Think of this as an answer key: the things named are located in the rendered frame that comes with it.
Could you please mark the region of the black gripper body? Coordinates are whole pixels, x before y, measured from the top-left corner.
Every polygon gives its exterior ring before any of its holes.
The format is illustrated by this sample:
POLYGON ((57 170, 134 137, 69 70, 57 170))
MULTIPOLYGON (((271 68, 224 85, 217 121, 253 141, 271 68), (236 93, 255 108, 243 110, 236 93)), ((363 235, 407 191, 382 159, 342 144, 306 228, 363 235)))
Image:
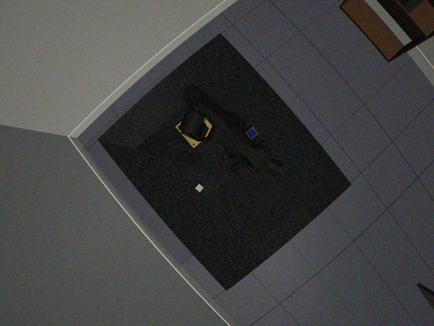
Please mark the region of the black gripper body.
MULTIPOLYGON (((269 150, 271 150, 271 147, 263 140, 261 140, 258 144, 256 144, 257 147, 259 146, 265 146, 267 147, 269 150)), ((231 166, 231 169, 237 174, 238 177, 242 177, 246 171, 244 170, 244 166, 246 166, 247 168, 250 168, 250 164, 245 162, 244 160, 239 164, 238 162, 236 162, 235 164, 233 164, 231 166), (243 164, 241 166, 241 164, 243 164)))

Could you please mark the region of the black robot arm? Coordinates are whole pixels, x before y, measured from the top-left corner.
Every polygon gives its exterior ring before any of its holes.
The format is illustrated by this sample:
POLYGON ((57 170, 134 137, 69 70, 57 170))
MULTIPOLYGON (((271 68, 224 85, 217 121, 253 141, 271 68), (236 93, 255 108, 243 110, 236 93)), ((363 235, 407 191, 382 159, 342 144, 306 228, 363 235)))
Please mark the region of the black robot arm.
POLYGON ((184 134, 198 142, 211 141, 243 156, 244 161, 249 163, 261 177, 267 173, 276 177, 283 170, 283 163, 273 159, 272 151, 267 147, 257 147, 246 144, 226 132, 225 128, 215 124, 205 112, 198 109, 188 109, 178 129, 181 131, 181 134, 184 134), (212 124, 207 137, 205 136, 209 127, 207 127, 203 122, 205 117, 207 117, 212 124))

